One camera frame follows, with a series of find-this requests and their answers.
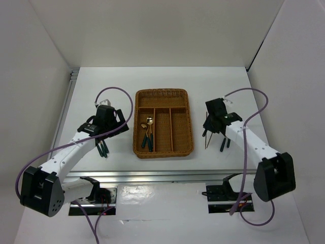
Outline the small gold spoon green handle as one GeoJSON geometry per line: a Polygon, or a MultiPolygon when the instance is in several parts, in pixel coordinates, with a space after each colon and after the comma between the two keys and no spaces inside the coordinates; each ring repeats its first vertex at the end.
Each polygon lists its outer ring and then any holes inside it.
{"type": "Polygon", "coordinates": [[[148,136],[148,125],[147,125],[147,123],[141,123],[141,127],[143,128],[143,129],[145,129],[145,135],[144,135],[144,138],[143,138],[143,141],[142,141],[142,145],[141,145],[141,147],[142,148],[145,148],[146,147],[146,145],[149,145],[149,136],[148,136]]]}

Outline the large gold spoon green handle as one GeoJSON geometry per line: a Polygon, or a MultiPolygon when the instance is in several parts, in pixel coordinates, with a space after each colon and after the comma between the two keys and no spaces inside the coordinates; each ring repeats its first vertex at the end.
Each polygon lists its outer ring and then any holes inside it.
{"type": "Polygon", "coordinates": [[[149,138],[150,138],[150,151],[153,152],[153,132],[152,132],[152,125],[153,125],[153,117],[147,117],[147,124],[149,126],[149,138]]]}

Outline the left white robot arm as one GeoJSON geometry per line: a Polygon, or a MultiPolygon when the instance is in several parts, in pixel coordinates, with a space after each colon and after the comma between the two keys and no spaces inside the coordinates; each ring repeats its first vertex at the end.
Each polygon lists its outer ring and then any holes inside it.
{"type": "Polygon", "coordinates": [[[76,164],[94,148],[102,158],[107,158],[109,149],[105,139],[129,130],[120,109],[99,105],[77,130],[70,143],[59,148],[59,152],[39,167],[28,166],[22,174],[19,196],[20,204],[48,217],[58,213],[66,203],[80,198],[89,203],[109,203],[110,192],[100,187],[99,181],[82,176],[65,183],[64,179],[76,164]]]}

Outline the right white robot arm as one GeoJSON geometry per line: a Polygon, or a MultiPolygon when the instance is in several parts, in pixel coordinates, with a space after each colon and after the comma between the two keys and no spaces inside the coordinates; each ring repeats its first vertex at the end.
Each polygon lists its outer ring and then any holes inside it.
{"type": "Polygon", "coordinates": [[[287,152],[279,153],[263,142],[252,130],[244,126],[236,113],[228,113],[222,98],[206,102],[208,117],[203,124],[208,131],[221,133],[239,148],[247,140],[247,160],[256,167],[256,173],[245,177],[244,193],[256,193],[264,202],[295,190],[296,179],[293,158],[287,152]]]}

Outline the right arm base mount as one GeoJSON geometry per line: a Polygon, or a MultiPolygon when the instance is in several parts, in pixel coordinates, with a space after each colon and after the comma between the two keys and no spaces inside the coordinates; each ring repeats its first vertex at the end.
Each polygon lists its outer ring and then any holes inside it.
{"type": "Polygon", "coordinates": [[[206,190],[201,194],[207,197],[208,212],[210,214],[230,212],[233,204],[236,203],[239,193],[232,190],[229,180],[238,175],[239,173],[225,177],[221,185],[206,186],[206,190]]]}

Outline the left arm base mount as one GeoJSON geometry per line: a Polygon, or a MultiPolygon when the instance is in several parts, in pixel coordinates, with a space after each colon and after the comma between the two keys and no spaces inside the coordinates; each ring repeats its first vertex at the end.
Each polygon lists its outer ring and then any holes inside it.
{"type": "Polygon", "coordinates": [[[69,216],[81,216],[83,211],[79,205],[83,207],[89,216],[114,216],[116,215],[116,197],[117,188],[104,188],[101,187],[100,182],[90,177],[80,177],[83,183],[88,182],[88,185],[81,189],[87,190],[89,196],[79,197],[70,203],[69,216]]]}

